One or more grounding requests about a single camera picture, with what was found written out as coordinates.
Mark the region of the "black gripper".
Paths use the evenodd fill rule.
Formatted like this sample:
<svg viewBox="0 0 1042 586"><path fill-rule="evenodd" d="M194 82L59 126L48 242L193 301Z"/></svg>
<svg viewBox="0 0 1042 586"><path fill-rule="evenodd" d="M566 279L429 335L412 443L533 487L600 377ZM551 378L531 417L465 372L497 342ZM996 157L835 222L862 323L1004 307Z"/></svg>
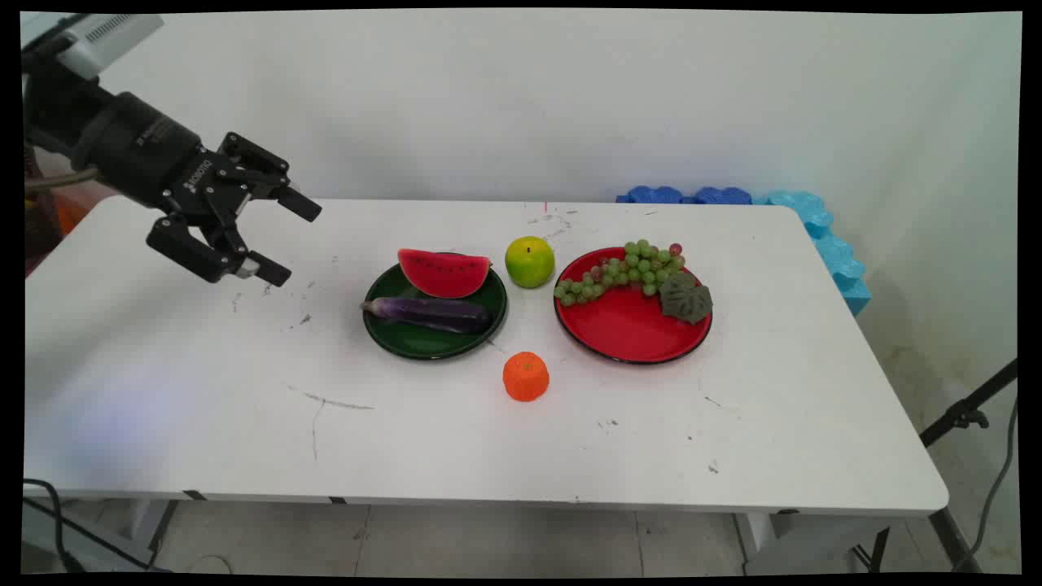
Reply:
<svg viewBox="0 0 1042 586"><path fill-rule="evenodd" d="M237 220L253 199L274 200L313 222L322 207L289 178L289 163L242 135L218 149L133 94L89 90L81 98L81 167L145 207L164 214L149 248L205 282L259 278L283 286L291 270L248 248ZM190 231L198 227L208 240Z"/></svg>

